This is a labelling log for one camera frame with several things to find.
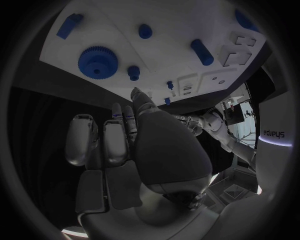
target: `blue knob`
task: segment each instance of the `blue knob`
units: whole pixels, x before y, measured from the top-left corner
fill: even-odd
[[[167,106],[169,106],[170,103],[171,103],[171,100],[170,100],[169,97],[167,97],[167,98],[164,99],[164,102],[165,102],[165,104],[166,104]]]
[[[127,69],[127,73],[131,81],[139,80],[140,68],[138,66],[130,66]]]
[[[69,34],[72,32],[73,28],[75,28],[81,20],[84,18],[81,14],[75,14],[68,16],[63,24],[60,26],[57,36],[61,37],[62,39],[66,39]]]
[[[235,18],[239,25],[245,29],[253,30],[259,33],[258,28],[240,11],[235,10]]]
[[[214,62],[214,57],[199,39],[195,39],[194,41],[192,41],[190,47],[197,54],[198,58],[204,66],[211,65]]]
[[[166,84],[169,89],[173,90],[174,85],[173,85],[172,81],[168,81]]]
[[[91,79],[107,79],[118,70],[117,56],[103,46],[92,46],[83,51],[78,60],[79,70]]]
[[[139,26],[138,34],[142,39],[148,39],[152,36],[152,29],[146,24]]]

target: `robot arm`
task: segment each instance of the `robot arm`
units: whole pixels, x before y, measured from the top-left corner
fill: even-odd
[[[221,117],[216,113],[205,113],[203,116],[183,116],[173,115],[180,120],[193,134],[198,136],[205,130],[214,139],[221,143],[221,147],[229,152],[234,153],[241,159],[245,160],[252,170],[255,171],[256,151],[240,142],[228,133],[227,126]]]

